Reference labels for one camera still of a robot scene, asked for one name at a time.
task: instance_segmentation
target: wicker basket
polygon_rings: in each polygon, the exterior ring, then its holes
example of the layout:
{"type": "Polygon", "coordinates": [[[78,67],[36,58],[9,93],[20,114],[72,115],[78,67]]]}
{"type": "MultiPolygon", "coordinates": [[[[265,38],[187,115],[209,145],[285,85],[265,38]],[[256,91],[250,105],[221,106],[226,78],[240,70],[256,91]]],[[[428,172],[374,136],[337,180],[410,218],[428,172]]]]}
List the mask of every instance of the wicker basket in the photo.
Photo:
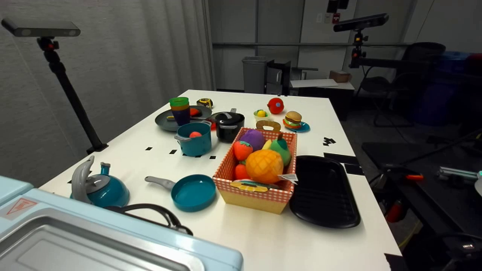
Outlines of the wicker basket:
{"type": "MultiPolygon", "coordinates": [[[[241,127],[237,138],[243,136],[250,130],[250,127],[241,127]]],[[[297,156],[297,133],[292,132],[273,132],[273,130],[261,130],[267,139],[274,139],[280,133],[286,139],[289,151],[292,154],[292,159],[285,168],[285,172],[295,172],[295,156],[297,156]]],[[[294,183],[292,182],[280,182],[280,188],[270,188],[268,191],[246,191],[240,189],[232,185],[234,182],[234,168],[237,165],[237,159],[234,154],[234,144],[229,147],[221,165],[217,168],[214,174],[215,185],[218,191],[221,192],[221,197],[225,198],[226,203],[229,204],[241,204],[247,207],[255,207],[255,209],[262,209],[268,212],[276,212],[280,213],[286,207],[292,192],[294,192],[294,183]]]]}

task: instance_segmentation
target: pan handle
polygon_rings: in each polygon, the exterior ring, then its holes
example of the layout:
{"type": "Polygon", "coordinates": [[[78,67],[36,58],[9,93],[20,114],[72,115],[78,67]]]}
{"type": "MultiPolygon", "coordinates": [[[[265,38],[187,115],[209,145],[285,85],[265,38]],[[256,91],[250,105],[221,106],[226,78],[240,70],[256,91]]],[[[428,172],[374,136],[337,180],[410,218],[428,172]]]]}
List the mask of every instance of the pan handle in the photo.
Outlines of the pan handle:
{"type": "Polygon", "coordinates": [[[163,179],[163,177],[157,177],[157,176],[146,176],[145,180],[163,185],[166,189],[172,189],[176,183],[170,179],[163,179]]]}

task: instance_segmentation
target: teapot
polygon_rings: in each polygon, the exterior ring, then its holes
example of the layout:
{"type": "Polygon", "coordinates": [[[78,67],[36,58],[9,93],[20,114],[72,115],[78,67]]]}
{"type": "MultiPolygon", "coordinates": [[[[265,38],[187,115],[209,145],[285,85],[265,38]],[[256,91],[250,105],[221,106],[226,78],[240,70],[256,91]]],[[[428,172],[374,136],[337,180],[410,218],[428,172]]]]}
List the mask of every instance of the teapot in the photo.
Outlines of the teapot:
{"type": "Polygon", "coordinates": [[[101,162],[101,172],[89,176],[93,156],[80,163],[72,174],[72,198],[103,207],[122,207],[130,201],[130,191],[115,176],[109,174],[110,163],[101,162]]]}

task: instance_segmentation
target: black tray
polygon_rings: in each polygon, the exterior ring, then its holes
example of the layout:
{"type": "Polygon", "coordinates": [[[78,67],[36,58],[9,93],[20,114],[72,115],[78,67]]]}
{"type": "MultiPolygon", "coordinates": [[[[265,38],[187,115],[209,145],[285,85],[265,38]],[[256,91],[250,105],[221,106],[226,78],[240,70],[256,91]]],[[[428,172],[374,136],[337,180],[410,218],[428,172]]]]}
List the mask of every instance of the black tray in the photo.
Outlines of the black tray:
{"type": "Polygon", "coordinates": [[[322,156],[297,156],[298,185],[289,207],[301,219],[325,227],[354,227],[360,212],[347,172],[322,156]]]}

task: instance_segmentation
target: floor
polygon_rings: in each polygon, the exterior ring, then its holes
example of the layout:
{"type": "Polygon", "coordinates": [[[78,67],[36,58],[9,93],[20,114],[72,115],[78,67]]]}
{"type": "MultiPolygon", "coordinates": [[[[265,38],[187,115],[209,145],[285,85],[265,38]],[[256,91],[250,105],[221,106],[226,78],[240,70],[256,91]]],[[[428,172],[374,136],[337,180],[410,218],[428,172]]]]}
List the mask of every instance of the floor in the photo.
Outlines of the floor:
{"type": "MultiPolygon", "coordinates": [[[[428,136],[438,135],[455,138],[458,135],[458,124],[419,124],[407,127],[378,127],[374,126],[372,120],[375,115],[375,109],[369,106],[354,108],[348,112],[348,115],[342,120],[345,132],[353,144],[353,148],[359,157],[360,165],[363,166],[368,179],[378,174],[378,168],[371,160],[371,157],[365,153],[362,144],[368,141],[380,141],[380,142],[426,142],[428,136]]],[[[405,123],[407,118],[399,117],[398,114],[387,112],[389,118],[381,117],[381,123],[405,123]]],[[[402,243],[408,231],[414,227],[420,225],[417,216],[411,212],[407,213],[405,219],[396,224],[390,224],[392,231],[399,243],[402,243]]],[[[404,260],[398,263],[399,271],[408,269],[404,260]]]]}

